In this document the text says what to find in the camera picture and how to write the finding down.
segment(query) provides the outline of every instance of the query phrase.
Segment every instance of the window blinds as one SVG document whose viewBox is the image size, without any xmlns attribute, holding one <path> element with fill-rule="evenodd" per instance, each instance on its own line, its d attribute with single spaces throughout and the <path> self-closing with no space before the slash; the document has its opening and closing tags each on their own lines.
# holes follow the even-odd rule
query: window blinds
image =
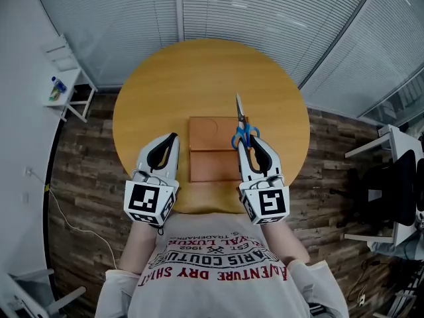
<svg viewBox="0 0 424 318">
<path fill-rule="evenodd" d="M 301 92 L 309 105 L 359 117 L 424 62 L 424 0 L 367 0 Z"/>
<path fill-rule="evenodd" d="M 252 46 L 300 84 L 361 0 L 183 0 L 185 39 Z"/>
<path fill-rule="evenodd" d="M 41 0 L 96 85 L 121 85 L 178 41 L 176 0 Z"/>
</svg>

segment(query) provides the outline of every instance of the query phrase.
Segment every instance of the person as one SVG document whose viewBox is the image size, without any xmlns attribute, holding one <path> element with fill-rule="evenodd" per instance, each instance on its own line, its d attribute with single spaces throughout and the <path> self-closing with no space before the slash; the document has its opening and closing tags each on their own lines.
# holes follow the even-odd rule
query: person
<svg viewBox="0 0 424 318">
<path fill-rule="evenodd" d="M 285 221 L 247 215 L 171 215 L 163 230 L 134 222 L 106 272 L 97 311 L 112 317 L 348 317 L 327 263 L 309 254 Z"/>
</svg>

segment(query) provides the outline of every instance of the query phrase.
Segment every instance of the white t-shirt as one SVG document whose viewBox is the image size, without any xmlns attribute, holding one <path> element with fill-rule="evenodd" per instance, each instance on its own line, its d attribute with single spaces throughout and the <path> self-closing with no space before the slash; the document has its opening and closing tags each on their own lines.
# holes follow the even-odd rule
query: white t-shirt
<svg viewBox="0 0 424 318">
<path fill-rule="evenodd" d="M 326 262 L 287 267 L 246 215 L 171 216 L 141 276 L 106 272 L 96 317 L 348 317 Z"/>
</svg>

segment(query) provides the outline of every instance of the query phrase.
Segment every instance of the chair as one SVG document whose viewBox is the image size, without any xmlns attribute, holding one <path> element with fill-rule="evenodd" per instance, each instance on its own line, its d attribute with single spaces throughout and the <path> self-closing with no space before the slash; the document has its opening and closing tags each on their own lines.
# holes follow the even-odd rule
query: chair
<svg viewBox="0 0 424 318">
<path fill-rule="evenodd" d="M 47 107 L 64 107 L 61 116 L 63 121 L 66 121 L 66 111 L 69 109 L 74 115 L 86 123 L 86 115 L 91 103 L 91 99 L 93 98 L 94 92 L 97 92 L 96 86 L 76 60 L 74 53 L 72 52 L 72 49 L 70 48 L 64 35 L 59 36 L 54 42 L 50 42 L 41 46 L 41 50 L 43 51 L 43 54 L 46 56 L 46 58 L 50 60 L 53 66 L 58 70 L 58 78 L 62 80 L 62 82 L 67 87 L 67 91 L 61 94 L 58 100 L 50 101 L 48 100 L 46 94 L 43 105 Z M 72 95 L 74 92 L 76 92 L 74 86 L 77 84 L 79 79 L 83 80 L 83 83 L 88 83 L 90 86 L 91 91 L 89 97 L 85 101 L 70 101 Z M 52 90 L 51 88 L 47 89 L 48 95 L 50 95 Z M 78 113 L 73 108 L 74 105 L 85 105 L 82 114 Z"/>
<path fill-rule="evenodd" d="M 415 154 L 408 150 L 394 163 L 390 162 L 369 169 L 360 180 L 356 170 L 349 170 L 349 192 L 330 189 L 354 200 L 346 218 L 337 224 L 344 227 L 356 213 L 358 221 L 370 224 L 376 230 L 390 226 L 394 221 L 411 226 L 415 221 L 417 184 Z"/>
<path fill-rule="evenodd" d="M 57 301 L 53 301 L 48 305 L 42 304 L 42 298 L 37 298 L 39 295 L 40 288 L 32 289 L 32 294 L 29 291 L 24 290 L 28 287 L 28 283 L 35 279 L 53 274 L 52 269 L 32 272 L 23 276 L 12 277 L 4 271 L 0 271 L 0 316 L 1 311 L 7 314 L 8 317 L 37 317 L 37 318 L 49 318 L 51 316 L 58 316 L 59 310 L 69 304 L 71 301 L 78 298 L 80 295 L 85 293 L 85 287 L 80 286 L 78 289 L 69 293 L 65 297 L 60 298 Z"/>
</svg>

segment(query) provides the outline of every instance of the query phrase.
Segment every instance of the floor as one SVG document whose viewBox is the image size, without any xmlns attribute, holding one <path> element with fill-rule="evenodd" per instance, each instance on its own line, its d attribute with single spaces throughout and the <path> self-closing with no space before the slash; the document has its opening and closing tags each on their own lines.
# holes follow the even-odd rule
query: floor
<svg viewBox="0 0 424 318">
<path fill-rule="evenodd" d="M 111 244 L 116 259 L 124 248 L 131 221 L 123 212 L 125 180 L 128 176 L 119 162 L 112 137 L 112 117 L 116 95 L 96 95 L 89 110 L 88 124 L 71 116 L 60 136 L 52 189 L 68 221 L 81 229 L 92 230 Z M 363 154 L 345 160 L 344 152 L 377 137 L 370 125 L 320 111 L 309 110 L 311 140 L 307 159 L 297 179 L 290 186 L 288 223 L 307 247 L 314 262 L 325 259 L 345 296 L 362 274 L 365 260 L 381 260 L 371 266 L 351 293 L 350 316 L 371 317 L 389 290 L 392 260 L 373 255 L 364 242 L 343 240 L 347 230 L 358 233 L 363 228 L 351 223 L 336 228 L 350 201 L 331 195 L 329 188 L 346 186 L 349 168 L 364 170 L 382 161 L 382 153 Z M 49 204 L 49 246 L 59 293 L 79 286 L 87 292 L 67 306 L 69 317 L 93 317 L 105 271 L 113 267 L 107 245 L 91 233 L 81 233 L 66 226 L 53 199 Z M 357 307 L 356 298 L 364 284 L 366 305 Z"/>
</svg>

